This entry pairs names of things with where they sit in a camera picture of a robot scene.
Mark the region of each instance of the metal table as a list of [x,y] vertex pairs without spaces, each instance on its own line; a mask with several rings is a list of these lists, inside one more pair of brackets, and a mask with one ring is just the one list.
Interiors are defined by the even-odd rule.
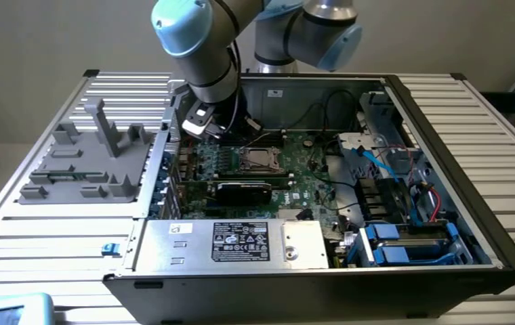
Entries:
[[[461,76],[399,77],[515,240],[515,129],[469,81],[458,80]],[[49,131],[59,121],[71,119],[79,130],[95,128],[80,105],[90,96],[104,97],[108,118],[120,129],[143,123],[154,131],[178,82],[164,73],[88,73],[0,193],[0,295],[49,293],[59,323],[135,324],[102,285],[102,276],[131,264],[135,252],[124,252],[142,234],[143,219],[134,217],[142,213],[144,198],[115,207],[21,206],[15,199],[27,183],[24,176],[49,149]],[[122,243],[122,256],[102,256],[103,244],[110,242]],[[355,324],[515,324],[515,287],[502,295],[473,298],[438,320]]]

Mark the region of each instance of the green circuit board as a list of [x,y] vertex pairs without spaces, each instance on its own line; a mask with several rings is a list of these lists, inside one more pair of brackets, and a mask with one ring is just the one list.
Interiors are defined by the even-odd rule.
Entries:
[[[319,220],[326,237],[333,237],[333,224],[338,220],[337,212],[329,210],[321,204],[321,199],[333,191],[333,186],[319,181],[307,168],[310,157],[322,161],[321,146],[307,148],[303,143],[313,141],[313,135],[306,133],[288,133],[284,146],[279,149],[279,167],[292,174],[291,185],[282,190],[272,191],[270,204],[259,207],[220,207],[212,197],[211,189],[222,179],[216,179],[218,171],[235,171],[239,168],[240,147],[220,148],[214,143],[199,143],[192,146],[195,166],[202,169],[196,180],[184,181],[180,184],[182,210],[184,219],[295,219],[295,215],[305,209],[311,209],[314,219]],[[224,151],[228,151],[226,162]],[[327,173],[317,173],[323,179],[329,179]],[[272,183],[272,179],[255,179]],[[326,206],[335,208],[335,201],[329,200]]]

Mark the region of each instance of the motherboard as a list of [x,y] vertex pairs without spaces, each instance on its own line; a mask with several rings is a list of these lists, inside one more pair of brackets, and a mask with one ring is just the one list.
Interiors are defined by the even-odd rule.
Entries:
[[[224,146],[186,140],[180,151],[179,185],[184,219],[311,219],[319,220],[325,236],[333,237],[338,214],[334,187],[313,174],[310,164],[319,165],[317,176],[329,179],[323,152],[317,135],[302,132],[275,134],[275,141],[248,146]],[[218,200],[220,184],[260,188],[271,186],[271,196],[260,204],[239,206]]]

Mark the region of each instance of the warning label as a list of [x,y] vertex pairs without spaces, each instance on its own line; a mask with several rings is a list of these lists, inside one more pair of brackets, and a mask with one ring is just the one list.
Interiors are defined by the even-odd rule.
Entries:
[[267,222],[214,223],[211,258],[216,262],[270,261]]

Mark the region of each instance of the robotic arm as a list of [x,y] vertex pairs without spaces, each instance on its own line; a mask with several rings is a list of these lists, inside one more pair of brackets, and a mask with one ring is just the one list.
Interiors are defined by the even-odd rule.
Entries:
[[259,72],[295,72],[295,60],[334,71],[362,38],[353,0],[159,0],[152,25],[198,97],[182,125],[198,138],[262,129],[247,111],[235,42],[254,20]]

